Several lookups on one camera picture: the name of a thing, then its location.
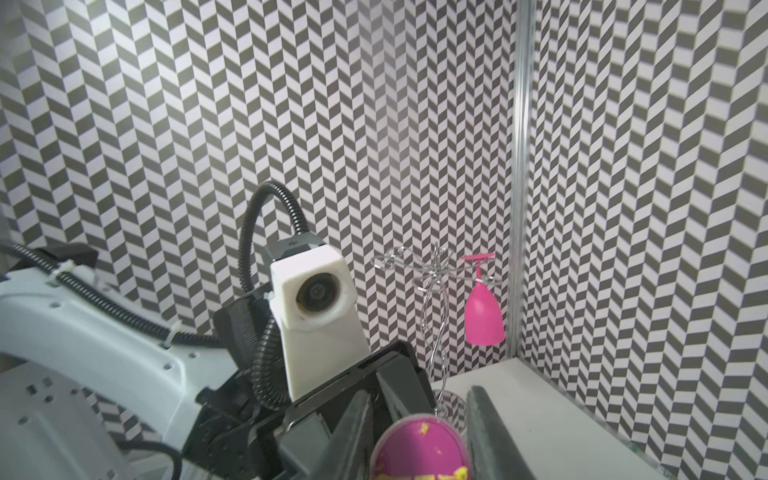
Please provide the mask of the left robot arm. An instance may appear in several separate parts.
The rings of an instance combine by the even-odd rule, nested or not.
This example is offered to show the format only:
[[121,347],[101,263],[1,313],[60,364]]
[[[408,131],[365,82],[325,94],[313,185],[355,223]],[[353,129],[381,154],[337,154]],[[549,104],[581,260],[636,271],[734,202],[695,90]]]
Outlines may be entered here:
[[220,479],[366,479],[375,443],[436,400],[413,347],[369,348],[343,256],[276,181],[251,197],[243,295],[211,335],[145,317],[72,259],[3,240],[1,474],[127,479],[128,451]]

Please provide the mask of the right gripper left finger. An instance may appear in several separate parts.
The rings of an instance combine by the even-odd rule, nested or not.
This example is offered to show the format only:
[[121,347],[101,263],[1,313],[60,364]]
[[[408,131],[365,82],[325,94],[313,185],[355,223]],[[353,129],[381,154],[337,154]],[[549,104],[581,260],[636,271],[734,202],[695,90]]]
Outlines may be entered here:
[[373,446],[373,403],[369,393],[361,390],[353,396],[308,478],[369,479]]

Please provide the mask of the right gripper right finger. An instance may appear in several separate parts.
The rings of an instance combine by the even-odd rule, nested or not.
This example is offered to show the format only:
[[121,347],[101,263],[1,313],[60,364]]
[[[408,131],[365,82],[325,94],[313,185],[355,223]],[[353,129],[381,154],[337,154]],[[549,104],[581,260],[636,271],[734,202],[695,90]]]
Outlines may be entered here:
[[481,386],[472,386],[468,391],[466,441],[471,479],[536,479],[490,395]]

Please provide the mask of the magenta jar lid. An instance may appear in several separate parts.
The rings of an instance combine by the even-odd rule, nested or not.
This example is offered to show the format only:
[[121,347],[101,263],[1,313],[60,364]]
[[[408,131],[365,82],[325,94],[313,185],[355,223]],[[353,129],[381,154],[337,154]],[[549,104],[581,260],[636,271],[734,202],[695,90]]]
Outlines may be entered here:
[[471,478],[468,450],[457,430],[434,415],[412,415],[379,438],[368,467],[370,479]]

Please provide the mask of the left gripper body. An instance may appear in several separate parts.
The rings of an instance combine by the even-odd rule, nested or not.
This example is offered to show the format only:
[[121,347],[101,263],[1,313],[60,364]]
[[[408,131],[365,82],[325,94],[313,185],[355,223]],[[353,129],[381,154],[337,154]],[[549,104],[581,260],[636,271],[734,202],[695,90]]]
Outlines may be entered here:
[[278,441],[312,413],[336,430],[356,392],[365,390],[373,403],[373,438],[393,422],[386,410],[376,372],[400,365],[413,368],[429,382],[410,343],[398,340],[337,375],[289,406],[271,410],[255,398],[246,376],[235,374],[217,390],[204,388],[195,399],[201,407],[182,458],[222,479],[278,479],[283,465]]

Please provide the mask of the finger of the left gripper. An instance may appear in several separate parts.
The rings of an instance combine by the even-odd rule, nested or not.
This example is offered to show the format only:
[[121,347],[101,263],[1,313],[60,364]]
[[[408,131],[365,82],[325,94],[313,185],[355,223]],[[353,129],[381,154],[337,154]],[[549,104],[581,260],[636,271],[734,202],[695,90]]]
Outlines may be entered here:
[[434,415],[434,396],[429,382],[413,368],[394,365],[376,372],[386,410],[393,423],[414,415]]
[[330,430],[317,413],[295,423],[278,441],[283,465],[278,479],[307,479],[319,465],[330,440]]

